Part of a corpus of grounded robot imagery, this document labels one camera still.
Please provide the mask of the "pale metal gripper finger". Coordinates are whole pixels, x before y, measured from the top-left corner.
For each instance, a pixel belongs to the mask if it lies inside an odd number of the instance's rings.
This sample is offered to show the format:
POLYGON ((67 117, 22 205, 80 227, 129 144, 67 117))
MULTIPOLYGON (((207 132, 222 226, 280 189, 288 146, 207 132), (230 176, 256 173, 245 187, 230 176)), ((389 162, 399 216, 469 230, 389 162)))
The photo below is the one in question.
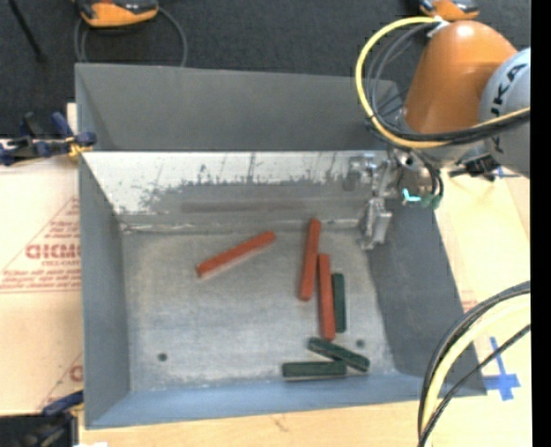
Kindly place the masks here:
POLYGON ((383 197, 373 197, 366 205, 364 215, 360 221, 359 245, 365 250, 372 250, 375 246, 386 241, 387 231, 393 218, 393 212, 386 206, 383 197))
POLYGON ((347 190, 354 191, 360 185, 375 190, 383 176, 383 162, 375 156, 353 156, 349 159, 347 190))

